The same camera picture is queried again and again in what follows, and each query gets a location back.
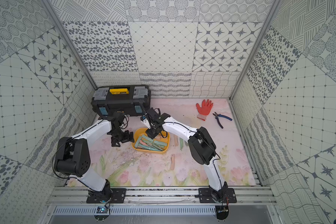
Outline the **yellow plastic storage box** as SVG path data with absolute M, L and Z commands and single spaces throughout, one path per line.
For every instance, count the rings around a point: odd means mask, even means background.
M 139 128 L 133 134 L 134 142 L 132 147 L 139 152 L 164 154 L 169 148 L 170 135 L 166 136 L 159 134 L 154 139 L 146 134 L 147 128 Z

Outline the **pale pink knife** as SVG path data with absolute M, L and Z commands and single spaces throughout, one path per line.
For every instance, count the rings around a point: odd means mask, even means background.
M 172 154 L 170 157 L 170 170 L 174 170 L 175 169 L 175 155 Z

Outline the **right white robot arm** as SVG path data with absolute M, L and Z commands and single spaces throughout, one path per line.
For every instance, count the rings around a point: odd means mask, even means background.
M 216 153 L 216 145 L 206 128 L 190 127 L 167 113 L 160 114 L 153 108 L 141 116 L 141 122 L 147 127 L 146 134 L 151 139 L 164 131 L 187 142 L 192 158 L 204 167 L 209 181 L 209 191 L 214 201 L 218 203 L 227 201 L 228 185 L 217 165 L 220 156 Z

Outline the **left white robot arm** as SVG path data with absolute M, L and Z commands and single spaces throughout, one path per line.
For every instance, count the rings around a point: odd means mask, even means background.
M 58 173 L 75 178 L 88 187 L 88 198 L 108 203 L 113 200 L 110 182 L 102 178 L 91 167 L 90 147 L 104 135 L 111 136 L 111 146 L 120 147 L 122 143 L 134 142 L 133 132 L 124 129 L 129 118 L 122 112 L 114 112 L 104 117 L 86 130 L 72 136 L 62 137 L 52 158 L 52 169 Z

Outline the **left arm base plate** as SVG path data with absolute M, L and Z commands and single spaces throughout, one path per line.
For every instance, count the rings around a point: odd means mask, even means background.
M 101 192 L 88 190 L 86 203 L 124 203 L 127 189 L 114 188 Z

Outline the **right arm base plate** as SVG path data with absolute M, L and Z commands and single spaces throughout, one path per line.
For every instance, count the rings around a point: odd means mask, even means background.
M 198 195 L 200 203 L 236 203 L 237 198 L 233 188 L 215 191 L 211 188 L 199 188 Z

